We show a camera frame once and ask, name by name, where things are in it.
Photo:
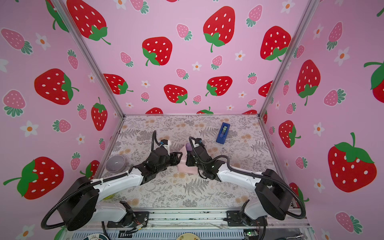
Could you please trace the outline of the purple wrapping paper sheet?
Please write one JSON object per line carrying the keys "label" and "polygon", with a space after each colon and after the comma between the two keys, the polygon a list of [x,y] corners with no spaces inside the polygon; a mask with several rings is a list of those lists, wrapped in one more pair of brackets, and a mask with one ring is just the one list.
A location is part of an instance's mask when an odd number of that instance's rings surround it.
{"label": "purple wrapping paper sheet", "polygon": [[189,167],[187,166],[187,158],[188,153],[192,150],[191,144],[187,143],[184,147],[180,149],[180,152],[183,154],[181,157],[180,163],[177,165],[179,173],[185,173],[185,174],[198,174],[198,168],[197,167]]}

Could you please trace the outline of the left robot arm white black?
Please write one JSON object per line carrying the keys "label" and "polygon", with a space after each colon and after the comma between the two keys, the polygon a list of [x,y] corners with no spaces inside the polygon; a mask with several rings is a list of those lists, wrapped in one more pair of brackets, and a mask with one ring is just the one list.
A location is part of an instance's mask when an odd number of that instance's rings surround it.
{"label": "left robot arm white black", "polygon": [[170,153],[159,147],[149,157],[130,170],[92,181],[77,179],[65,195],[43,217],[41,228],[51,230],[66,227],[75,231],[91,222],[112,222],[130,227],[136,221],[136,213],[127,202],[102,204],[101,201],[124,189],[135,188],[155,179],[157,174],[180,163],[183,153]]}

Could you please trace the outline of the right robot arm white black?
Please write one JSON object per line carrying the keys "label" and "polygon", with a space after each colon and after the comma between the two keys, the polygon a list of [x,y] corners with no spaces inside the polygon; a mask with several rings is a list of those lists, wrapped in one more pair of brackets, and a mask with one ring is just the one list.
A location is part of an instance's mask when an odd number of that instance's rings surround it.
{"label": "right robot arm white black", "polygon": [[198,173],[204,179],[231,183],[256,193],[258,199],[254,202],[248,201],[241,209],[246,220],[266,216],[281,221],[286,216],[295,219],[306,217],[304,202],[275,171],[267,169],[261,173],[253,173],[235,168],[230,165],[229,157],[220,155],[212,158],[203,145],[187,146],[186,149],[186,165],[197,167]]}

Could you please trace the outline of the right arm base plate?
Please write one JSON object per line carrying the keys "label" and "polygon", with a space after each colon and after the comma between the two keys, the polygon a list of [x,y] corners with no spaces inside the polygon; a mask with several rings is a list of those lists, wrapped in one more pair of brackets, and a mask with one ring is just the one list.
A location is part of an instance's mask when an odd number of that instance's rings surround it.
{"label": "right arm base plate", "polygon": [[229,227],[266,227],[268,225],[266,216],[253,220],[245,214],[245,207],[249,201],[247,200],[240,210],[226,212],[223,220],[228,223]]}

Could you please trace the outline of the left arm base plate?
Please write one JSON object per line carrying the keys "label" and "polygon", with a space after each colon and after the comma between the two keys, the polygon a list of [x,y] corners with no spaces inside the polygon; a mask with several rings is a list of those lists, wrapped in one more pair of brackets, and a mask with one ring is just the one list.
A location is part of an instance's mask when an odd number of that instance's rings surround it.
{"label": "left arm base plate", "polygon": [[119,222],[108,221],[108,228],[145,228],[148,224],[150,212],[134,211],[131,206],[124,201],[120,201],[124,207],[125,215]]}

